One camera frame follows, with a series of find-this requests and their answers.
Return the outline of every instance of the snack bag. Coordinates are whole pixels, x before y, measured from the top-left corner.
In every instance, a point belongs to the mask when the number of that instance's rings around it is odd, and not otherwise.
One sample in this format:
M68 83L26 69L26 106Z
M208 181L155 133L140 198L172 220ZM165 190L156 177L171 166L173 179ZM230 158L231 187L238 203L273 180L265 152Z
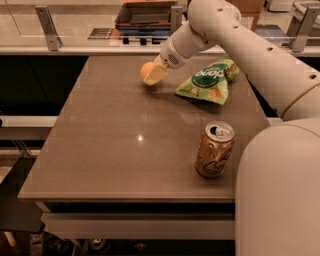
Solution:
M175 93L223 105L228 98L228 81L238 73L239 68L231 59L221 59L193 74Z

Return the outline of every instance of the soda can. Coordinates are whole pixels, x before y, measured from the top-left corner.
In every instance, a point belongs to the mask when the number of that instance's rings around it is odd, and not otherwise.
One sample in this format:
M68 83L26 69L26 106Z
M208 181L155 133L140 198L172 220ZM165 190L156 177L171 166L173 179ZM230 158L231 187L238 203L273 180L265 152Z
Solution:
M225 169L234 145L233 128L222 121L207 124L201 134L196 160L198 173L209 179L219 177Z

